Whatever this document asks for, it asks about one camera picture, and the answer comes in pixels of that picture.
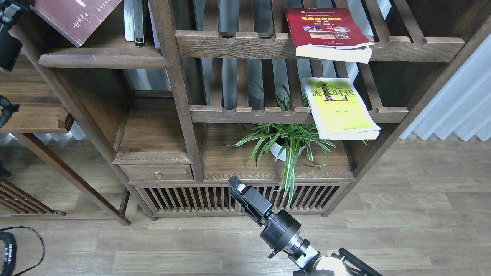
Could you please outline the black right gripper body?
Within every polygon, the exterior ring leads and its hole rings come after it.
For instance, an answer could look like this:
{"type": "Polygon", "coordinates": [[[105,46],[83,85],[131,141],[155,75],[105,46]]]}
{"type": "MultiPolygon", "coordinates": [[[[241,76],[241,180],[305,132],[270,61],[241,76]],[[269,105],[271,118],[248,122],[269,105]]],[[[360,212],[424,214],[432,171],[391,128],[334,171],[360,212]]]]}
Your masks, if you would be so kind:
{"type": "Polygon", "coordinates": [[[285,210],[274,213],[269,202],[254,187],[235,188],[235,199],[256,224],[265,228],[260,237],[274,251],[298,251],[301,224],[285,210]]]}

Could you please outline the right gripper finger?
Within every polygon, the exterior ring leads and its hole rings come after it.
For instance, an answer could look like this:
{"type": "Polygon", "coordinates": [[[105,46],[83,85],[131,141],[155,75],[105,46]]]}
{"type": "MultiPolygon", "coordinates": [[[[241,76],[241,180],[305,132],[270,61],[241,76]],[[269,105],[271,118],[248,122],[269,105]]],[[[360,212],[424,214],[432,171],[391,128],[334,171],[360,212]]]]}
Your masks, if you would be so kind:
{"type": "Polygon", "coordinates": [[[243,196],[247,192],[247,185],[242,183],[235,175],[227,183],[231,187],[229,192],[231,196],[243,196]]]}

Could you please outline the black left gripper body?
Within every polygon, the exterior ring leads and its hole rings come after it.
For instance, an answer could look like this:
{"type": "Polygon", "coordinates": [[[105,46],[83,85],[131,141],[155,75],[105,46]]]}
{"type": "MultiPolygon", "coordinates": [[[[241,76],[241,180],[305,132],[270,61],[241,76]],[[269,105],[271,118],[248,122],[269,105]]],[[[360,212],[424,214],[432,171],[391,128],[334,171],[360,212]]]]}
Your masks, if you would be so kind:
{"type": "Polygon", "coordinates": [[[26,14],[30,9],[30,0],[1,0],[0,1],[0,69],[2,72],[11,71],[17,61],[22,43],[11,36],[9,30],[16,23],[20,15],[26,14]]]}

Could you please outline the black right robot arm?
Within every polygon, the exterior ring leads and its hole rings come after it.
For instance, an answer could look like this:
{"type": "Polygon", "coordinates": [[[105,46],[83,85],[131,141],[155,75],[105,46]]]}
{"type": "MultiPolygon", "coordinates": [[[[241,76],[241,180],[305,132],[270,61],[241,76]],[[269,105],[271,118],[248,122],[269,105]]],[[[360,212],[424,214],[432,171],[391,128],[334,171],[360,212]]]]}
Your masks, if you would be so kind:
{"type": "Polygon", "coordinates": [[[230,195],[242,210],[260,227],[260,236],[272,249],[271,259],[283,251],[299,270],[294,276],[380,276],[381,273],[367,265],[345,248],[338,254],[321,255],[309,240],[300,237],[301,224],[286,210],[272,211],[272,203],[253,186],[242,183],[235,175],[228,180],[230,195]]]}

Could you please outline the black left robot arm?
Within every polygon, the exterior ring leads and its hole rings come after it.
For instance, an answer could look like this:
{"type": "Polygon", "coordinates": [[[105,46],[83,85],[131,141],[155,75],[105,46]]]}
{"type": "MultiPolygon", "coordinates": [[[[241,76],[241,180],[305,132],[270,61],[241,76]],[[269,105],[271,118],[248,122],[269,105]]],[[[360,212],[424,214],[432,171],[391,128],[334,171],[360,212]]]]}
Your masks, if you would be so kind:
{"type": "MultiPolygon", "coordinates": [[[[1,1],[1,45],[0,45],[0,67],[1,71],[11,71],[17,61],[22,48],[22,43],[9,34],[16,20],[30,10],[30,0],[2,0],[1,1]]],[[[15,112],[19,111],[19,105],[14,105],[5,97],[0,97],[1,104],[1,127],[5,126],[15,112]]],[[[17,241],[15,236],[9,232],[11,228],[1,229],[1,241],[4,244],[2,259],[2,276],[14,275],[17,260],[17,241]]]]}

